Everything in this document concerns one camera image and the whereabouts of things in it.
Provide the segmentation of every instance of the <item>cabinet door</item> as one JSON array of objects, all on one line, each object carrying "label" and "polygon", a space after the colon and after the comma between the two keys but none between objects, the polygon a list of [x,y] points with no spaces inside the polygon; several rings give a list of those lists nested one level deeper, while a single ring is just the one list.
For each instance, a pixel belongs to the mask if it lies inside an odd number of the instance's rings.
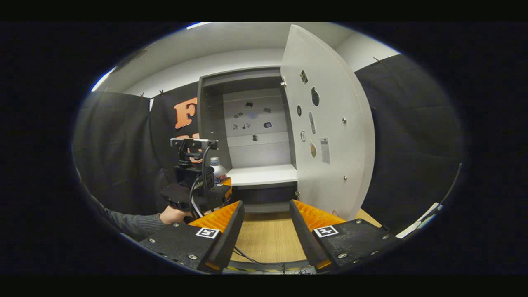
[{"label": "cabinet door", "polygon": [[351,220],[374,167],[374,125],[365,92],[339,54],[296,25],[290,28],[280,72],[291,114],[299,200]]}]

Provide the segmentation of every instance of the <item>plastic bottle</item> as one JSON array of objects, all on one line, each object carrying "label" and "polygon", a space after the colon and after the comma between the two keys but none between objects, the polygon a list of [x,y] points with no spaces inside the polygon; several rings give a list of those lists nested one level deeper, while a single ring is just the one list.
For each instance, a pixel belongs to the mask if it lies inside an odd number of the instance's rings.
[{"label": "plastic bottle", "polygon": [[227,171],[218,157],[211,157],[211,167],[214,169],[214,184],[221,184],[227,178]]}]

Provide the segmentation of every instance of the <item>wooden floor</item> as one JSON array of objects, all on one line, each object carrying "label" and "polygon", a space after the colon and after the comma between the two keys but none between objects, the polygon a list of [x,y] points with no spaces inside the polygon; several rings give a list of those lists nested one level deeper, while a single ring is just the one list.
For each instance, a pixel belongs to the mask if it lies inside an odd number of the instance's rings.
[{"label": "wooden floor", "polygon": [[[359,218],[381,227],[363,210],[357,214],[356,219]],[[306,259],[289,212],[246,214],[236,247],[248,257],[261,263],[282,263]],[[235,253],[231,260],[251,262]]]}]

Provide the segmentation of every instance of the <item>gray sleeve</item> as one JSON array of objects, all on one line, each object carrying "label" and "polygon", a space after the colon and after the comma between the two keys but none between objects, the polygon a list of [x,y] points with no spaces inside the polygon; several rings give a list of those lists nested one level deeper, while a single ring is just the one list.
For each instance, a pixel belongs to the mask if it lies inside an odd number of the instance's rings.
[{"label": "gray sleeve", "polygon": [[104,207],[94,196],[92,199],[114,226],[137,241],[141,241],[166,227],[160,220],[159,214],[150,216],[125,215]]}]

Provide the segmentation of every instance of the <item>ceiling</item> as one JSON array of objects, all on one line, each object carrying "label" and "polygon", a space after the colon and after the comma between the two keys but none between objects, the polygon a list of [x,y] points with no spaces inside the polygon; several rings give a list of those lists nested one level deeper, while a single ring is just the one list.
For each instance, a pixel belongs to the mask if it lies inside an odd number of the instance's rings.
[{"label": "ceiling", "polygon": [[151,44],[141,55],[111,73],[97,90],[123,92],[155,73],[207,55],[235,50],[285,48],[292,24],[312,32],[333,49],[355,33],[335,23],[209,23],[180,30]]}]

